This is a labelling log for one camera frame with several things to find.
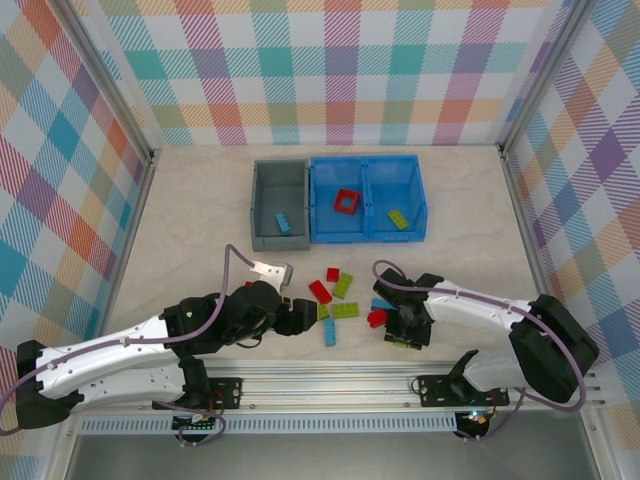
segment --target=red square lego frame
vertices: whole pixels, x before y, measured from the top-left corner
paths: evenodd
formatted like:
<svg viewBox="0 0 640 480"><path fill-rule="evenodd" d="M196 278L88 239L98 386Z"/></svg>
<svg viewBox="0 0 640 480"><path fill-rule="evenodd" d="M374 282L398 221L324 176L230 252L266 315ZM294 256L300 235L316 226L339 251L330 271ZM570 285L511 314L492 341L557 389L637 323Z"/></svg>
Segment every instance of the red square lego frame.
<svg viewBox="0 0 640 480"><path fill-rule="evenodd" d="M351 205L344 205L345 200L351 200ZM338 196L333 204L333 209L336 212L346 213L347 215L355 215L358 208L358 201L360 200L360 193L354 190L341 188L338 190Z"/></svg>

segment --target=cable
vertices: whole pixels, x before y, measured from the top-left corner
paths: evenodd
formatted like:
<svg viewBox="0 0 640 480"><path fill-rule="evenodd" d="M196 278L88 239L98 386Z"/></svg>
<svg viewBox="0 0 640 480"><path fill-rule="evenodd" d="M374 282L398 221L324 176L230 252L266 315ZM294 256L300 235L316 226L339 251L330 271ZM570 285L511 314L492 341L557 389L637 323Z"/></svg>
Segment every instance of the cable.
<svg viewBox="0 0 640 480"><path fill-rule="evenodd" d="M495 392L491 391L491 399L493 400L493 412L492 415L495 417L498 415L498 399L496 398Z"/></svg>
<svg viewBox="0 0 640 480"><path fill-rule="evenodd" d="M220 310L222 310L222 305L224 304L224 300L227 295L227 286L229 283L229 270L230 270L229 264L231 263L230 261L231 252L235 253L240 260L242 260L244 263L249 265L251 268L255 266L254 263L251 260L247 259L244 255L242 255L242 253L240 253L236 247L234 247L230 243L225 246L224 271L222 274L222 287L220 288L220 298L218 299L218 302L216 302L216 308L213 310L213 313L200 328L198 328L197 330L194 330L191 333L188 333L186 335L182 335L179 337L144 338L144 339L142 338L132 339L129 337L125 337L124 339L108 340L103 343L98 343L96 345L91 345L89 347L81 348L79 350L76 350L75 352L67 353L66 355L63 355L54 360L51 360L51 362L49 362L46 365L42 365L41 367L33 369L32 371L24 375L22 378L18 379L18 381L14 383L11 386L11 388L9 388L9 390L0 399L0 414L2 414L2 411L4 410L4 407L9 402L9 399L16 392L16 390L18 390L20 386L24 385L26 382L31 380L33 377L39 375L40 373L44 372L45 370L56 369L58 368L57 366L59 364L64 363L68 360L71 360L72 358L79 357L80 355L84 355L85 353L95 352L96 350L100 350L103 348L113 347L113 346L123 345L123 344L126 346L126 345L148 345L148 344L154 344L154 343L167 344L167 343L186 342L204 333L213 324L213 322L216 321L216 318L218 318L218 315L220 314ZM10 435L14 435L18 433L20 430L21 430L20 427L15 427L10 430L4 430L0 426L0 437L8 437Z"/></svg>
<svg viewBox="0 0 640 480"><path fill-rule="evenodd" d="M219 432L207 435L205 438L203 438L199 442L187 442L182 437L182 432L187 428L187 425L183 425L182 427L180 427L178 429L178 440L180 440L180 445L183 446L183 447L184 446L201 447L203 445L206 445L207 443L211 443L214 440L217 440L218 438L220 438L222 436L222 434L224 433L224 431L227 429L227 421L224 419L224 417L222 415L216 413L215 411L209 412L207 410L198 410L196 408L179 407L177 405L174 405L174 404L168 403L168 402L160 402L160 401L158 401L156 403L158 405L160 405L162 407L165 407L165 408L168 408L170 410L206 415L209 418L215 418L216 420L218 420L220 422L221 428L220 428Z"/></svg>
<svg viewBox="0 0 640 480"><path fill-rule="evenodd" d="M497 429L495 429L494 431L492 431L491 433L489 433L484 437L485 440L487 438L492 438L493 436L495 436L494 434L496 432L502 431L506 427L506 425L511 423L514 414L517 413L518 410L520 409L520 406L522 406L522 402L524 401L525 397L531 400L535 400L536 402L542 403L543 405L551 407L555 410L559 410L561 412L567 412L567 413L577 412L585 404L585 402L587 401L587 387L584 383L584 378L582 377L582 371L580 370L578 363L576 362L575 358L573 358L573 355L571 355L571 352L569 351L567 346L564 344L564 342L560 339L560 337L558 337L558 335L551 328L549 328L544 322L542 322L542 320L540 320L538 317L527 312L526 310L523 310L518 307L514 307L501 300L485 297L484 295L480 295L473 292L466 292L463 290L451 290L448 288L438 288L438 287L405 287L402 285L389 282L384 278L382 278L378 273L377 267L378 265L381 265L381 264L388 265L394 270L397 270L398 273L400 273L403 277L405 278L407 277L402 271L402 269L398 267L396 264L394 264L393 262L390 262L389 260L376 260L373 263L373 266L371 267L371 270L373 271L373 276L376 277L377 281L379 281L383 285L386 285L387 287L393 288L394 290L399 290L403 292L441 293L444 295L451 295L454 297L469 298L471 300L477 300L479 302L483 302L488 305L492 305L499 308L504 308L514 313L517 313L518 315L522 315L527 320L530 320L536 327L538 327L540 330L546 333L549 336L549 338L557 345L557 347L560 349L562 354L565 356L565 358L569 362L569 365L571 366L571 370L573 371L578 381L578 388L580 390L580 397L578 398L578 401L575 403L575 405L565 407L564 405L559 405L555 402L551 402L546 398L532 395L526 391L526 388L516 388L515 390L518 393L520 393L520 398L518 399L516 408L513 410L511 415L509 415L507 419Z"/></svg>
<svg viewBox="0 0 640 480"><path fill-rule="evenodd" d="M258 343L255 343L254 345L244 345L242 343L236 343L236 345L238 345L240 348L246 348L247 350L251 350L252 348L256 348L260 346L260 344L262 343L262 336L256 338L256 340L258 340Z"/></svg>
<svg viewBox="0 0 640 480"><path fill-rule="evenodd" d="M413 386L413 384L416 383L417 381L418 381L418 377L416 377L413 380L411 380L411 383L409 384L409 390L411 390L416 395L420 396L420 392L418 392L416 390L416 387Z"/></svg>
<svg viewBox="0 0 640 480"><path fill-rule="evenodd" d="M222 394L217 391L217 390L213 390L211 392L211 398L209 399L209 410L213 410L214 412L216 411L213 404L213 396L217 395L218 398L220 398L220 415L224 414L224 397L222 396Z"/></svg>

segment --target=ventilation slot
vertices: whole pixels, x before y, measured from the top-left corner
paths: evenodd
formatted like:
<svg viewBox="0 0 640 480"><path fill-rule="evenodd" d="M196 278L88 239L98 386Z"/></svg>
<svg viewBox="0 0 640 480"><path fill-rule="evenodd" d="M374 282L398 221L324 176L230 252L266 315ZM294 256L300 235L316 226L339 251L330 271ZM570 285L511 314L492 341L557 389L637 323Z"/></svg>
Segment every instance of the ventilation slot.
<svg viewBox="0 0 640 480"><path fill-rule="evenodd" d="M454 413L388 414L226 414L227 430L233 433L386 433L451 432ZM80 435L154 435L175 433L171 415L123 415L84 417Z"/></svg>

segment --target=red lego brick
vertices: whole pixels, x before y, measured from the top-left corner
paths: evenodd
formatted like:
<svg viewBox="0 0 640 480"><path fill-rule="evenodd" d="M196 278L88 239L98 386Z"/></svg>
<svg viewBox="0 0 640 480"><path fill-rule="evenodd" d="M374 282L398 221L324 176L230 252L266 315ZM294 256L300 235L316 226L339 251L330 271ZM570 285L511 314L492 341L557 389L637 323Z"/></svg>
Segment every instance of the red lego brick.
<svg viewBox="0 0 640 480"><path fill-rule="evenodd" d="M327 282L337 282L340 279L339 268L327 268Z"/></svg>
<svg viewBox="0 0 640 480"><path fill-rule="evenodd" d="M371 328L378 328L387 323L387 312L383 309L375 310L367 317Z"/></svg>
<svg viewBox="0 0 640 480"><path fill-rule="evenodd" d="M360 200L360 193L354 190L348 190L341 188L338 190L338 196L333 204L333 209L336 212L346 213L347 215L354 215L358 208L358 200Z"/></svg>
<svg viewBox="0 0 640 480"><path fill-rule="evenodd" d="M324 285L322 285L322 282L320 282L320 280L316 280L311 285L309 285L309 290L311 290L311 293L313 293L313 296L316 297L316 300L318 300L318 303L320 305L326 305L327 303L331 302L331 300L333 300L331 294L327 291L326 288L324 288Z"/></svg>

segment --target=lego brick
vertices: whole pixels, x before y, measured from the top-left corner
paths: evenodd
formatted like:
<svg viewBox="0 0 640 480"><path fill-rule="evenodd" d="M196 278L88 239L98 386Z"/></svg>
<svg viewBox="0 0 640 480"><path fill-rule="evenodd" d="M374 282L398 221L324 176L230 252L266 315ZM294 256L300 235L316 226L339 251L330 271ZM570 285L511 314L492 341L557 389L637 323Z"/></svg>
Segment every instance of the lego brick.
<svg viewBox="0 0 640 480"><path fill-rule="evenodd" d="M309 290L311 290L311 293L313 293L313 296L316 297L316 300L318 300L318 303L321 305L325 305L333 300L331 294L324 288L320 280L316 280L309 285Z"/></svg>
<svg viewBox="0 0 640 480"><path fill-rule="evenodd" d="M338 190L338 196L333 204L333 209L339 213L346 213L347 215L355 215L358 208L358 201L360 200L360 193L355 190L349 190L348 188L341 188Z"/></svg>
<svg viewBox="0 0 640 480"><path fill-rule="evenodd" d="M349 287L351 287L352 282L353 277L351 275L349 275L348 273L341 273L340 279L338 280L338 283L336 283L333 287L332 293L336 297L344 300L344 297L347 296L347 292L349 291Z"/></svg>
<svg viewBox="0 0 640 480"><path fill-rule="evenodd" d="M284 213L276 213L276 221L278 222L278 227L280 227L280 231L283 235L291 235L291 227L289 226L289 222L287 222L287 217L284 216Z"/></svg>
<svg viewBox="0 0 640 480"><path fill-rule="evenodd" d="M326 305L318 305L318 320L324 320L329 316L329 307Z"/></svg>
<svg viewBox="0 0 640 480"><path fill-rule="evenodd" d="M352 303L338 303L331 306L331 313L333 318L356 318L360 316L360 310L358 304Z"/></svg>
<svg viewBox="0 0 640 480"><path fill-rule="evenodd" d="M398 227L398 230L404 230L409 226L409 222L398 210L391 210L389 212L389 218Z"/></svg>
<svg viewBox="0 0 640 480"><path fill-rule="evenodd" d="M331 317L324 321L324 344L326 347L336 346L336 322Z"/></svg>
<svg viewBox="0 0 640 480"><path fill-rule="evenodd" d="M340 269L339 268L327 268L327 282L337 282L340 279Z"/></svg>
<svg viewBox="0 0 640 480"><path fill-rule="evenodd" d="M371 311L374 312L379 309L383 310L397 310L396 307L388 303L387 301L381 298L372 298L371 299Z"/></svg>
<svg viewBox="0 0 640 480"><path fill-rule="evenodd" d="M369 326L371 328L378 328L387 323L387 312L383 309L378 309L374 312L371 312L367 317L367 321L369 322Z"/></svg>

